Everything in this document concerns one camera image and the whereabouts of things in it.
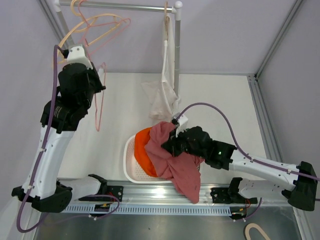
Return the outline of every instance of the perforated metal strip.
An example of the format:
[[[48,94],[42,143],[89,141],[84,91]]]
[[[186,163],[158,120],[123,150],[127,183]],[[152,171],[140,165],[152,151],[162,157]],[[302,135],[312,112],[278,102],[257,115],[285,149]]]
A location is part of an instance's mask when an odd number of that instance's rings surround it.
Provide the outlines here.
[[[95,211],[95,204],[69,204],[63,213],[72,214],[105,214],[106,212]],[[170,205],[120,205],[114,214],[132,215],[184,215],[184,216],[230,216],[228,206],[170,206]]]

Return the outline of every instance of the folded clothes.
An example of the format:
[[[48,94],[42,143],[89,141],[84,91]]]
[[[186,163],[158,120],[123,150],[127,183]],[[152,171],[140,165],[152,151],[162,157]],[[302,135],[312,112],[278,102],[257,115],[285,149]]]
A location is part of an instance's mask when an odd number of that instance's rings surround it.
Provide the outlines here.
[[[171,180],[176,190],[185,195],[192,203],[199,202],[200,172],[198,166],[204,160],[185,152],[173,157],[161,147],[175,129],[171,122],[160,122],[150,130],[150,140],[145,150],[159,178]]]
[[[157,173],[153,163],[148,157],[145,146],[150,140],[150,130],[151,127],[141,130],[135,135],[134,138],[134,157],[136,161],[139,163],[144,172],[151,176],[157,177]]]

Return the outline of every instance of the robotic arm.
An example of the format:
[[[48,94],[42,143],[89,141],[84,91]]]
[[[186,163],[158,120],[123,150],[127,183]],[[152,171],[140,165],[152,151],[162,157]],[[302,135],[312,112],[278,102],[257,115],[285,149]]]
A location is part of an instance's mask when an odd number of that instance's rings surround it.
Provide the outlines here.
[[[244,172],[265,179],[235,177],[228,189],[212,189],[214,203],[244,204],[246,199],[257,203],[256,198],[268,198],[287,200],[293,207],[305,211],[315,209],[318,182],[291,173],[299,170],[299,173],[316,177],[311,164],[302,161],[300,165],[294,165],[255,156],[249,160],[235,145],[212,140],[199,126],[186,129],[188,119],[184,115],[172,122],[176,128],[170,133],[168,141],[161,145],[172,156],[185,152],[205,159],[205,163],[212,168]]]
[[[73,45],[63,51],[67,65],[58,75],[59,86],[55,96],[52,124],[48,134],[46,147],[42,149],[45,133],[48,127],[51,111],[51,101],[43,110],[41,117],[41,136],[38,151],[31,171],[22,186],[12,190],[12,196],[18,196],[22,201],[30,190],[27,202],[34,209],[46,213],[60,213],[70,201],[88,195],[105,194],[107,181],[97,175],[91,174],[83,179],[74,180],[68,185],[57,181],[60,165],[66,148],[77,130],[78,124],[91,107],[93,96],[106,89],[100,82],[97,70],[90,62],[85,48]],[[38,154],[41,157],[30,186],[30,180],[37,162]]]

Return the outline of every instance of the orange cloth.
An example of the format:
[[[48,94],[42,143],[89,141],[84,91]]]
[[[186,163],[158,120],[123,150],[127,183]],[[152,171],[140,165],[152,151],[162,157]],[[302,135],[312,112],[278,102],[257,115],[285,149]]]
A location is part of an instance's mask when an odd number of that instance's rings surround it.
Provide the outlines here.
[[[147,143],[150,140],[150,130],[151,130],[151,127],[148,127],[138,132],[135,135],[134,157],[147,175],[156,178],[157,173],[156,173],[155,167],[151,162],[150,158],[148,157],[147,152],[145,150],[145,145],[147,145]]]

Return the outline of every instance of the clothing rack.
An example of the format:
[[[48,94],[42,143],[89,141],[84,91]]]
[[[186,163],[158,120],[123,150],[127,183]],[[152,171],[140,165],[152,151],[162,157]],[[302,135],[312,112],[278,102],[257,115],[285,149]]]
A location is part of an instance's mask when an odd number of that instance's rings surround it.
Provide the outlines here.
[[[68,25],[65,17],[61,11],[61,6],[70,6],[71,0],[53,0],[54,10],[63,28],[64,34],[69,32]],[[180,32],[181,32],[181,12],[182,2],[176,1],[174,6],[165,8],[164,6],[150,6],[150,5],[135,5],[135,4],[122,4],[122,3],[110,3],[110,2],[98,2],[98,1],[85,1],[81,4],[82,7],[87,8],[104,8],[104,9],[118,9],[118,10],[133,10],[133,11],[147,11],[174,14],[175,20],[175,33],[174,33],[174,92],[179,95],[179,75],[180,75]],[[67,40],[67,45],[74,44],[72,37]]]

